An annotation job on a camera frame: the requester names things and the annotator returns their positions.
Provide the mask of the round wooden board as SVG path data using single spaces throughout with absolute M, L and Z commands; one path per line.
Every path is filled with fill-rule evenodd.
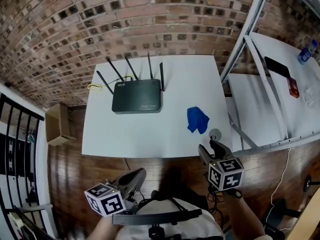
M 310 240 L 320 222 L 320 187 L 298 217 L 285 240 Z

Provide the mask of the clear plastic bottle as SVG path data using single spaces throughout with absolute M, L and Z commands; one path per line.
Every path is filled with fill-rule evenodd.
M 303 97 L 308 108 L 320 108 L 320 84 L 314 84 L 307 88 Z

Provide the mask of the white metal shelf rack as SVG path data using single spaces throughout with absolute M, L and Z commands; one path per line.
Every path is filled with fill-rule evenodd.
M 220 75 L 232 100 L 229 121 L 236 157 L 268 153 L 320 139 L 320 107 L 309 108 L 304 92 L 320 85 L 320 64 L 298 61 L 300 50 L 254 28 L 266 0 L 253 0 L 234 48 Z M 267 69 L 264 57 L 288 67 L 299 98 L 289 93 L 287 78 Z

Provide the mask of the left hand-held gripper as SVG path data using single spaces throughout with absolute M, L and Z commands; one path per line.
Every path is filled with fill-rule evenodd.
M 139 168 L 113 182 L 98 183 L 85 190 L 84 195 L 90 208 L 103 217 L 119 213 L 135 214 L 138 203 L 134 196 L 141 190 L 146 174 L 144 168 Z

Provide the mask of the blue cloth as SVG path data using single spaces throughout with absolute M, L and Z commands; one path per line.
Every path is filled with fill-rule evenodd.
M 198 130 L 200 135 L 204 134 L 208 128 L 209 120 L 210 118 L 205 115 L 197 106 L 187 109 L 187 129 L 191 133 L 194 133 L 195 130 Z

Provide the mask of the black flat phone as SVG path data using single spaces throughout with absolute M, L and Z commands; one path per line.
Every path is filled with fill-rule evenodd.
M 269 71 L 277 73 L 277 74 L 285 77 L 286 79 L 290 79 L 291 78 L 291 75 L 290 75 L 290 72 L 289 72 L 289 69 L 288 69 L 287 66 L 279 63 L 278 61 L 276 61 L 274 59 L 271 59 L 268 56 L 264 57 L 264 62 L 265 62 L 266 68 Z

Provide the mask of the person's light shirt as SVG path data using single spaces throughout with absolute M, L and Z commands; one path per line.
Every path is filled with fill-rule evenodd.
M 171 200 L 152 200 L 143 206 L 138 215 L 162 214 L 177 212 L 179 209 Z M 161 224 L 166 237 L 181 236 L 181 240 L 225 240 L 225 234 L 215 222 L 213 216 L 202 209 L 202 214 L 196 218 L 178 222 Z M 151 240 L 149 237 L 150 225 L 125 225 L 120 229 L 115 240 Z

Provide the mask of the blue-label water bottle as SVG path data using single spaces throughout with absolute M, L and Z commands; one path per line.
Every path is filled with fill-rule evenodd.
M 315 53 L 318 43 L 312 39 L 311 43 L 306 45 L 298 54 L 297 59 L 301 65 L 304 65 Z

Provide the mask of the black metal railing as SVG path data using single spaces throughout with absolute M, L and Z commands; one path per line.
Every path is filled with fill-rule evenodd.
M 0 240 L 57 240 L 45 118 L 0 93 Z

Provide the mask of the black chair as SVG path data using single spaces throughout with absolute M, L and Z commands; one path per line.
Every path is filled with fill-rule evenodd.
M 265 211 L 261 223 L 264 226 L 265 233 L 270 236 L 272 240 L 285 240 L 285 234 L 278 229 L 278 226 L 285 216 L 298 218 L 301 213 L 301 211 L 287 208 L 287 201 L 284 198 L 279 198 Z

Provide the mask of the black stand base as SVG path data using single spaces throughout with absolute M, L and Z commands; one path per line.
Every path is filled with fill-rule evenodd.
M 320 186 L 320 181 L 313 181 L 311 175 L 308 175 L 303 184 L 303 191 L 308 192 L 311 186 Z

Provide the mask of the black router with antennas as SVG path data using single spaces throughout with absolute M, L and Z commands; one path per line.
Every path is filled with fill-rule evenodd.
M 111 110 L 115 114 L 143 114 L 157 113 L 162 108 L 161 93 L 165 91 L 164 67 L 163 63 L 159 64 L 160 79 L 153 77 L 152 67 L 149 67 L 150 79 L 140 80 L 135 73 L 127 56 L 124 57 L 134 80 L 125 81 L 120 75 L 113 63 L 108 59 L 108 63 L 119 76 L 120 82 L 114 85 L 112 90 L 106 82 L 100 71 L 97 75 L 112 94 Z

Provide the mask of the person's right forearm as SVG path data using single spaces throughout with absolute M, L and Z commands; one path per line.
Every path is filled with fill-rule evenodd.
M 232 230 L 238 240 L 255 240 L 265 235 L 261 221 L 242 197 L 238 198 L 226 191 L 222 196 Z

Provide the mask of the small red box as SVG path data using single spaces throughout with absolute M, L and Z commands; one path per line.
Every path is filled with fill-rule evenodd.
M 289 94 L 292 97 L 298 99 L 300 97 L 300 93 L 298 90 L 298 85 L 297 85 L 296 80 L 290 77 L 287 79 L 287 83 L 288 83 L 288 88 L 289 88 Z

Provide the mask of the open cardboard box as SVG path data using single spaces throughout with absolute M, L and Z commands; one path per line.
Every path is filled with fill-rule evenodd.
M 46 111 L 45 134 L 51 146 L 60 146 L 77 139 L 72 113 L 65 105 L 59 103 Z

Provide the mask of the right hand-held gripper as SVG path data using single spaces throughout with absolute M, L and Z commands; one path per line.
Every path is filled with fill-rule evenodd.
M 216 140 L 211 139 L 209 145 L 214 151 L 212 157 L 202 144 L 198 145 L 198 154 L 207 169 L 204 174 L 206 180 L 221 192 L 239 187 L 245 171 L 240 159 L 231 155 L 231 150 Z

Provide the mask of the black chest mount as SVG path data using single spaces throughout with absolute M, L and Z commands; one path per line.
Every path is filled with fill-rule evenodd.
M 178 222 L 184 222 L 198 218 L 201 214 L 201 209 L 142 215 L 114 214 L 112 215 L 112 223 L 114 225 L 121 226 L 151 225 L 151 228 L 148 230 L 148 236 L 151 240 L 182 240 L 180 234 L 166 237 L 165 230 L 160 227 L 160 225 L 177 225 Z

